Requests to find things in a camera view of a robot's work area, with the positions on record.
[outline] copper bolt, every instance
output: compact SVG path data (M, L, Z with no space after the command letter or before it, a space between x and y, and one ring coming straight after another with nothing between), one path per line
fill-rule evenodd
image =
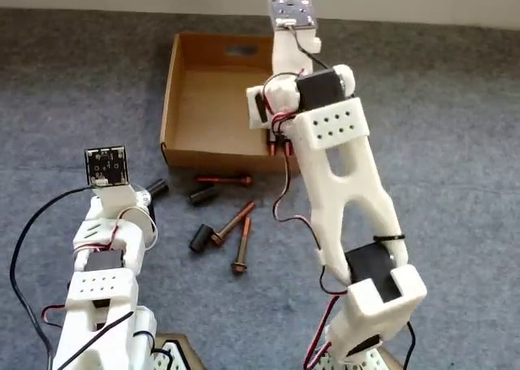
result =
M220 177L220 176L199 176L196 181L200 183L224 183L227 185L243 185L249 187L253 184L253 178L251 176L238 176L238 177Z
M270 156L276 156L276 135L271 129L266 130L266 144Z
M221 246L226 241L226 236L254 209L254 202L245 205L222 229L211 235L211 240Z
M247 270L245 264L245 252L247 251L247 240L249 232L251 231L251 218L247 215L244 218L244 228L242 229L242 237L240 238L240 245L238 246L238 252L236 253L236 259L231 263L231 270L235 274L242 274Z

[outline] gray carpet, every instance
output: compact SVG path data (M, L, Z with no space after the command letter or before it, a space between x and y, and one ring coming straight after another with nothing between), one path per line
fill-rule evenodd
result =
M160 242L139 276L159 329L187 333L210 370L301 368L327 296L308 233L271 219L282 178L258 177L194 209L185 202L193 172L168 171L159 153L171 39L182 30L271 32L254 17L0 11L2 368L44 368L7 280L15 239L41 204L85 183L85 147L113 144L126 145L134 182L171 184L156 206ZM356 73L379 172L429 289L412 319L410 368L520 368L520 33L330 20L319 36L323 58ZM200 223L218 226L250 198L259 207L249 270L235 279L237 233L201 258L187 243ZM53 207L22 249L19 283L38 311L66 297L88 201ZM284 209L308 212L301 179ZM349 246L370 240L357 210L345 226ZM409 341L403 331L388 349L403 359Z

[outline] white robotic arm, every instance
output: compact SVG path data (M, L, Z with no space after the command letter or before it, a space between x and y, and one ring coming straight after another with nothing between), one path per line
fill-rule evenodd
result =
M362 103L354 96L352 70L336 65L312 72L309 53L319 51L316 44L320 42L314 38L316 21L310 0L269 3L275 30L275 77L264 86L247 89L249 125L269 128L276 114L292 114L281 130L293 143L307 188L318 259L348 287L342 310L326 329L329 352L338 362L361 363L369 350L402 329L426 296L426 286L408 264L404 235L368 142ZM259 94L265 113L258 105ZM348 170L345 176L331 170L326 150L333 147ZM343 210L352 201L369 217L375 243L345 253ZM372 266L372 276L371 263L385 264L387 276L377 276L377 266Z

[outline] black cylinder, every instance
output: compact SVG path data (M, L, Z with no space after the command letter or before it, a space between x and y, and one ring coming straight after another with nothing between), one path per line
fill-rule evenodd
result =
M146 189L152 196L152 200L160 197L163 194L166 194L169 190L168 184L164 181L164 179L157 179L154 183L146 187Z
M214 230L211 227L202 224L189 242L189 249L198 254L203 252L213 232Z
M205 185L201 189L197 189L195 192L189 195L188 201L194 206L208 202L211 199L219 196L219 189L215 185Z

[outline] open cardboard box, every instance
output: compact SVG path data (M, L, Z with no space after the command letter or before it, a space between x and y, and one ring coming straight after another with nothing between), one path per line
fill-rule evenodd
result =
M175 36L160 137L168 165L223 175L284 170L281 149L268 154L266 131L249 129L245 96L271 75L271 52L270 37Z

